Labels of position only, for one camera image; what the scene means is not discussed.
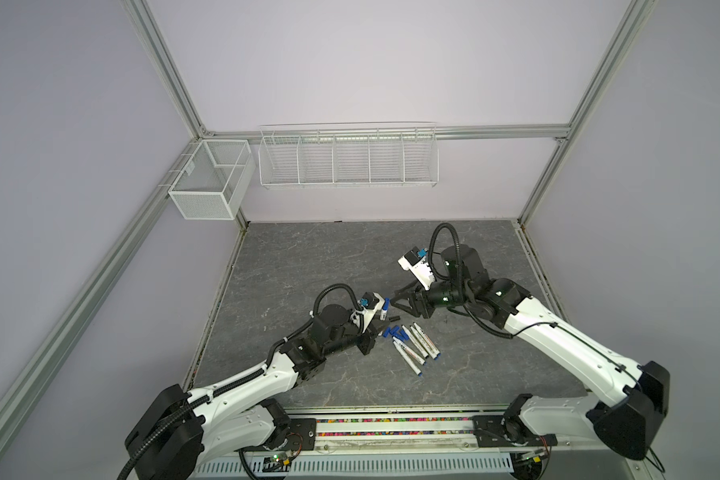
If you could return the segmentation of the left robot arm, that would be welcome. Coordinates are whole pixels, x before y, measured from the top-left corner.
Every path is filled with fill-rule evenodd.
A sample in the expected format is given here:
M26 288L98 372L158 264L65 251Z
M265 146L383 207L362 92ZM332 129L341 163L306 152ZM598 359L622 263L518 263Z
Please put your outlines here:
M352 347L368 354L386 311L382 300L354 309L316 307L261 363L205 387L163 389L126 436L119 478L186 479L198 465L231 452L283 445L290 419L276 395L314 377L331 354Z

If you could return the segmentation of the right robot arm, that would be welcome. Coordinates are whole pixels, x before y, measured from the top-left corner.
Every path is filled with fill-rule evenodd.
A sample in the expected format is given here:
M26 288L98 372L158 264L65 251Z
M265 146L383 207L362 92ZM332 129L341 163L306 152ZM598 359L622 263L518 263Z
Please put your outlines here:
M440 254L446 271L436 273L430 255L412 248L400 267L414 281L395 301L403 311L429 318L438 308L461 307L483 331L520 339L577 378L582 397L543 398L520 394L504 411L501 427L514 445L563 435L599 440L615 453L643 460L669 410L670 374L655 361L638 363L591 339L559 318L529 290L508 278L493 278L477 251L451 246Z

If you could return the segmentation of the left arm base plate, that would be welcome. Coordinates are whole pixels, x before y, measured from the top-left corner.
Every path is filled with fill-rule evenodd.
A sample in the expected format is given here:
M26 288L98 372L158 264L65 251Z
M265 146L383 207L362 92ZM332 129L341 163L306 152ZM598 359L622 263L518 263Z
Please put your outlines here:
M264 444L246 447L246 452L265 451L312 451L317 440L317 421L315 418L291 419L286 426L277 426Z

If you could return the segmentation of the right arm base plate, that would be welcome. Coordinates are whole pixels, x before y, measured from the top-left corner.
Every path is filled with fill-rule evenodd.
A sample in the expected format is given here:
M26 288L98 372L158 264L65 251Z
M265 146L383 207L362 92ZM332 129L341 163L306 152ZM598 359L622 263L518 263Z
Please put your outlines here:
M473 431L479 447L554 447L558 439L554 434L539 436L518 420L505 419L501 414L476 415L472 418Z

